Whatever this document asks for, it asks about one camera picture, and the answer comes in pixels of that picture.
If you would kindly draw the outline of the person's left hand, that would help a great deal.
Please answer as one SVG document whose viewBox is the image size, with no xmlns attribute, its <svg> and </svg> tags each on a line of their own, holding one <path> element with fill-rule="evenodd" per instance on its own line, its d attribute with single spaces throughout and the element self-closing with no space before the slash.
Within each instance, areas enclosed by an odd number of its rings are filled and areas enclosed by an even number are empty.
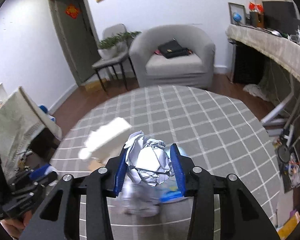
<svg viewBox="0 0 300 240">
<path fill-rule="evenodd" d="M 27 227 L 32 218 L 32 211 L 25 212 L 21 219 L 3 219 L 0 221 L 6 232 L 14 239 L 19 239 L 23 230 Z"/>
</svg>

